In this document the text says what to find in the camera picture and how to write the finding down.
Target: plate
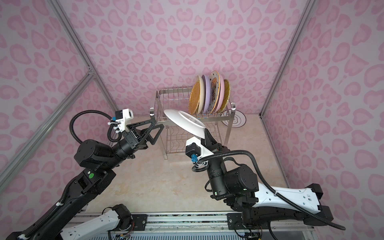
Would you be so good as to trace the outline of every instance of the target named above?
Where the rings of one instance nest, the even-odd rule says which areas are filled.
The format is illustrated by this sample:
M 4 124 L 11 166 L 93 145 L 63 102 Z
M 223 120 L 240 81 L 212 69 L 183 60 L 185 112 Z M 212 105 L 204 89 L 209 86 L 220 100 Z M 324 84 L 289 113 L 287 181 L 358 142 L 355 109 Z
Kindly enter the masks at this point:
M 200 101 L 200 81 L 197 81 L 192 87 L 189 97 L 188 111 L 190 114 L 195 114 Z
M 205 87 L 204 83 L 205 81 L 200 77 L 196 76 L 196 81 L 199 81 L 200 83 L 200 99 L 199 99 L 199 106 L 197 108 L 197 114 L 200 114 L 204 107 L 204 99 L 205 99 Z
M 207 113 L 213 113 L 218 104 L 220 94 L 220 75 L 217 71 L 213 71 L 209 75 L 209 80 L 211 81 L 211 102 L 209 103 Z
M 211 81 L 208 75 L 203 75 L 202 79 L 204 80 L 204 86 L 205 86 L 205 100 L 204 100 L 203 113 L 207 113 L 209 104 L 211 102 Z
M 224 112 L 221 114 L 221 116 L 223 116 L 223 117 L 226 117 L 227 115 L 228 115 L 228 112 Z M 244 126 L 246 121 L 247 121 L 247 118 L 245 117 L 245 115 L 242 112 L 240 112 L 239 110 L 236 110 L 235 117 L 233 118 L 232 127 L 233 128 L 242 127 L 242 126 Z M 226 126 L 228 126 L 228 122 L 229 122 L 229 120 L 222 121 L 222 123 Z
M 200 138 L 205 138 L 204 129 L 205 125 L 194 116 L 189 115 L 186 112 L 178 111 L 175 109 L 164 110 L 164 114 L 176 125 L 182 129 L 190 132 L 191 134 Z
M 224 100 L 224 79 L 220 78 L 220 89 L 219 89 L 219 96 L 218 96 L 218 103 L 215 107 L 215 112 L 218 112 L 221 108 L 221 105 L 223 104 Z
M 231 85 L 229 84 L 228 79 L 224 79 L 224 100 L 219 109 L 219 113 L 222 113 L 225 110 L 225 107 L 229 101 L 229 95 L 231 94 Z

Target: beige tabletop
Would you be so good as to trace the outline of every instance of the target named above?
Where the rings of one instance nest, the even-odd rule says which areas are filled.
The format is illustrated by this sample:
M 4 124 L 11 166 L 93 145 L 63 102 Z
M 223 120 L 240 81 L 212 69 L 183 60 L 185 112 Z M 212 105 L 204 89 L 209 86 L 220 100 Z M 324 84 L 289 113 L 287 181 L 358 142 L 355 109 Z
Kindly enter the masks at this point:
M 135 117 L 134 122 L 146 119 L 149 117 Z M 219 128 L 224 141 L 226 126 L 219 122 Z M 135 159 L 127 159 L 113 169 L 116 177 L 89 203 L 87 212 L 101 212 L 116 204 L 124 204 L 131 212 L 231 210 L 222 200 L 210 198 L 210 193 L 204 190 L 207 173 L 192 172 L 192 162 L 184 153 L 168 154 L 164 160 L 160 144 L 148 145 L 148 149 L 135 153 Z M 244 126 L 232 129 L 228 148 L 252 152 L 267 182 L 286 187 L 258 115 L 247 115 Z M 247 156 L 234 158 L 254 169 Z M 232 162 L 226 162 L 226 166 L 228 170 L 236 167 Z

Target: wire rack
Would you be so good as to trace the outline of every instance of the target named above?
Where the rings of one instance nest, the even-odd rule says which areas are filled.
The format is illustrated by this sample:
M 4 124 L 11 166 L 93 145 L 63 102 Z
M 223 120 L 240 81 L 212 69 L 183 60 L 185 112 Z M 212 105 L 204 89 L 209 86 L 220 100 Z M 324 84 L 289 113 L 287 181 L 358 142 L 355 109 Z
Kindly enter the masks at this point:
M 192 87 L 182 86 L 173 87 L 156 91 L 155 97 L 155 118 L 158 123 L 163 124 L 166 127 L 166 142 L 164 143 L 161 139 L 161 148 L 163 156 L 167 159 L 167 154 L 184 152 L 187 139 L 193 135 L 179 126 L 175 125 L 171 120 L 164 114 L 166 109 L 176 109 L 188 112 L 189 96 L 192 91 Z M 193 114 L 193 116 L 202 121 L 212 136 L 217 142 L 223 143 L 218 129 L 219 121 L 228 121 L 227 132 L 225 135 L 224 145 L 228 144 L 229 135 L 232 128 L 233 119 L 235 117 L 235 103 L 227 104 L 224 113 L 212 113 L 212 114 Z

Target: brown woven plate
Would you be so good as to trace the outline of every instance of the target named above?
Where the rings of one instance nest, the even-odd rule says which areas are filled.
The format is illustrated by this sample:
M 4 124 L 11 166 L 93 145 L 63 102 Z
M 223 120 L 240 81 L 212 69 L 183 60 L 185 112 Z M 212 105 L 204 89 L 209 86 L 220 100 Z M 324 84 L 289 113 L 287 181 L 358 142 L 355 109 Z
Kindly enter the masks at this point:
M 228 79 L 224 79 L 224 100 L 221 104 L 221 107 L 219 109 L 219 113 L 222 113 L 225 110 L 225 107 L 227 106 L 228 100 L 229 100 L 229 94 L 231 93 L 231 85 L 229 84 Z
M 200 101 L 200 81 L 196 81 L 189 97 L 188 111 L 191 115 L 196 113 Z

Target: wall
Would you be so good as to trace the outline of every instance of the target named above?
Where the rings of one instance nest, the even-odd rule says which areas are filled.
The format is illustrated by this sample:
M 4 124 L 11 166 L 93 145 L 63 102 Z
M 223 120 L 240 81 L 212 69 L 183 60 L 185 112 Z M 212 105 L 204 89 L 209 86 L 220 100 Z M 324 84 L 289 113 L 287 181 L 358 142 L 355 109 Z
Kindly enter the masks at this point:
M 91 82 L 62 120 L 0 195 L 0 236 L 21 231 L 38 220 L 60 198 L 65 185 L 83 169 L 73 159 L 79 144 L 69 132 L 69 121 L 78 112 L 97 109 L 112 115 L 108 103 Z M 81 140 L 109 143 L 108 119 L 87 114 L 75 122 Z
M 293 188 L 314 182 L 321 240 L 384 238 L 384 2 L 321 0 L 266 123 Z
M 148 114 L 156 89 L 218 70 L 258 113 L 306 0 L 62 1 L 119 108 Z
M 85 73 L 44 0 L 0 3 L 0 173 Z

